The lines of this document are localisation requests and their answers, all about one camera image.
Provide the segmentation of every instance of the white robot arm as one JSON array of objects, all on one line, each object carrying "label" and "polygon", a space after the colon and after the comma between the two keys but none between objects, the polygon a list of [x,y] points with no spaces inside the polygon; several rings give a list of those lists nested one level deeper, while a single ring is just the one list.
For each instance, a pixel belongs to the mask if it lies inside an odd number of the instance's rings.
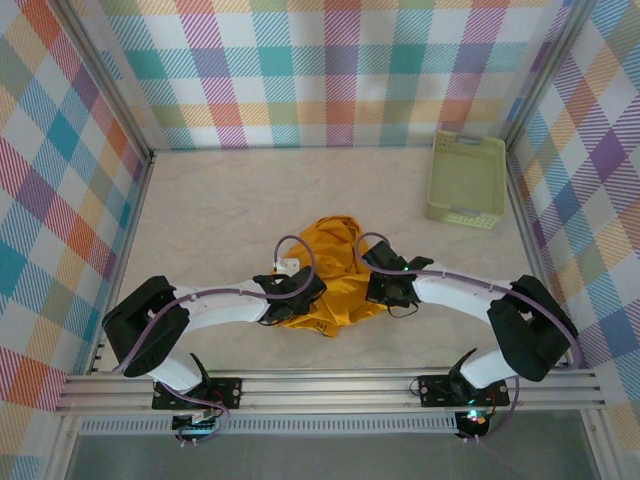
[{"label": "white robot arm", "polygon": [[449,387],[460,402],[507,378],[539,382],[569,347],[578,348],[575,326],[534,277],[489,282],[446,270],[424,257],[407,262],[386,239],[360,258],[372,270],[367,300],[388,308],[435,303],[493,328],[498,345],[472,350],[449,372]]},{"label": "white robot arm", "polygon": [[[389,308],[435,303],[477,317],[493,328],[495,347],[472,350],[445,378],[424,380],[423,386],[435,381],[440,385],[435,385],[436,390],[448,392],[446,398],[432,399],[445,403],[433,406],[486,400],[489,390],[495,392],[496,386],[503,385],[497,382],[518,375],[541,381],[575,343],[570,341],[577,337],[571,320],[533,277],[524,275],[511,283],[473,279],[423,257],[407,262],[385,242],[361,259],[372,269],[367,300]],[[121,362],[118,370],[125,376],[147,374],[169,394],[207,400],[212,389],[206,370],[195,355],[176,346],[184,332],[239,321],[275,325],[309,313],[325,290],[311,267],[292,276],[256,276],[213,289],[173,287],[165,277],[152,277],[109,312],[103,326]],[[508,397],[501,401],[508,404]],[[432,406],[428,399],[422,403]]]}]

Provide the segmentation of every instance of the plastic basket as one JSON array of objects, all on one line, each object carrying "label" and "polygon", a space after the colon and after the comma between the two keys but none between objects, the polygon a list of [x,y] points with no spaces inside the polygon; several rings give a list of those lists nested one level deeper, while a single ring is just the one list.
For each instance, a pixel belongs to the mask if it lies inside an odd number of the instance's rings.
[{"label": "plastic basket", "polygon": [[493,228],[507,197],[504,142],[437,132],[433,142],[426,217]]}]

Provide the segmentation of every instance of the colorful plaid backdrop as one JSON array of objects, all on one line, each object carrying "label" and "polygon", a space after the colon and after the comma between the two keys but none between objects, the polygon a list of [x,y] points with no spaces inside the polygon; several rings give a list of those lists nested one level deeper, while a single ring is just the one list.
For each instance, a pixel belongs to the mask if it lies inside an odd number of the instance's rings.
[{"label": "colorful plaid backdrop", "polygon": [[73,3],[150,142],[190,149],[499,135],[572,0]]},{"label": "colorful plaid backdrop", "polygon": [[640,471],[640,0],[596,7],[514,167],[556,295]]},{"label": "colorful plaid backdrop", "polygon": [[45,0],[0,2],[0,479],[41,466],[142,166]]}]

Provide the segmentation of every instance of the plaid fabric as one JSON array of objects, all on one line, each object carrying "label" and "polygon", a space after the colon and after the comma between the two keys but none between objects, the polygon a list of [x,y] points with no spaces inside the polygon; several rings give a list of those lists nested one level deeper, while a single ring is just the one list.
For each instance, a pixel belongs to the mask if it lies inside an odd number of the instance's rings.
[{"label": "plaid fabric", "polygon": [[192,149],[499,135],[572,0],[74,3],[150,142]]},{"label": "plaid fabric", "polygon": [[516,156],[555,293],[640,453],[640,1],[599,3]]},{"label": "plaid fabric", "polygon": [[0,2],[0,478],[35,478],[143,163],[45,0]]}]

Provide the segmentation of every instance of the floor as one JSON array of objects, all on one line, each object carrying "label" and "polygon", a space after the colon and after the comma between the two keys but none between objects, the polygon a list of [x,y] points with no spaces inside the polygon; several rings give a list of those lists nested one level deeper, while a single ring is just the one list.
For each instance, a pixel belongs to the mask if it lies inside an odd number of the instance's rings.
[{"label": "floor", "polygon": [[[424,218],[426,148],[237,150],[161,153],[120,298],[152,275],[173,284],[222,286],[268,273],[277,240],[321,217],[348,214],[394,249],[491,279],[529,271],[513,214],[485,231]],[[423,305],[344,328],[311,331],[226,324],[180,345],[211,369],[451,366],[495,342],[477,319]],[[101,370],[115,366],[110,352]]]}]

